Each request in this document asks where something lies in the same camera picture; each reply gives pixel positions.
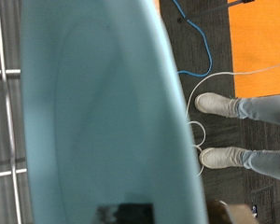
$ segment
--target white sneaker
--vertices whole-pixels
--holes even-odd
[[[240,147],[210,147],[202,151],[200,162],[210,169],[230,166],[243,167],[242,155],[246,149]]]
[[[235,106],[239,100],[240,99],[229,99],[212,92],[207,92],[196,97],[195,106],[199,111],[205,114],[237,118]]]

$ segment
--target orange mat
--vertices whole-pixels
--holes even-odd
[[[249,72],[280,63],[280,0],[256,0],[230,7],[234,72]],[[280,67],[234,77],[235,95],[280,94]]]

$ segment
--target cable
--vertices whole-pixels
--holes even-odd
[[[205,36],[203,30],[202,30],[198,25],[196,25],[194,22],[190,21],[190,20],[187,18],[185,12],[184,12],[183,9],[181,8],[181,6],[178,4],[177,0],[173,0],[173,2],[175,3],[175,5],[176,5],[176,7],[178,8],[178,10],[179,10],[180,14],[182,15],[182,17],[183,17],[184,19],[186,19],[187,23],[188,23],[189,25],[191,25],[192,27],[194,27],[194,28],[202,35],[202,37],[203,37],[203,42],[204,42],[204,44],[205,44],[205,49],[206,49],[207,56],[208,56],[208,60],[209,60],[209,67],[208,67],[208,70],[207,70],[207,72],[204,73],[204,74],[196,74],[196,73],[192,73],[192,72],[189,72],[189,71],[186,71],[186,70],[179,71],[178,74],[187,74],[187,75],[190,75],[190,76],[193,76],[193,77],[206,77],[206,76],[210,73],[210,71],[211,71],[211,69],[212,69],[212,67],[213,67],[213,58],[212,58],[210,49],[209,49],[209,47],[208,47],[208,43],[207,43],[207,40],[206,40],[206,36]]]

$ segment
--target leg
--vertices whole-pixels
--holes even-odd
[[[280,95],[229,99],[208,92],[197,96],[195,105],[203,113],[228,118],[262,120],[280,125]]]
[[[280,125],[280,95],[241,99],[236,110],[239,119],[249,118]]]
[[[280,151],[250,151],[242,157],[244,168],[280,180]]]
[[[252,151],[239,147],[210,147],[200,154],[201,163],[210,169],[243,167],[280,180],[280,151]]]

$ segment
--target white cable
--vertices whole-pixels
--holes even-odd
[[[204,141],[205,141],[206,131],[205,131],[204,126],[200,122],[194,120],[194,121],[190,121],[188,124],[192,124],[192,123],[197,124],[203,130],[203,140],[202,140],[202,142],[200,144],[198,144],[198,145],[195,145],[196,147],[200,147],[204,143]]]

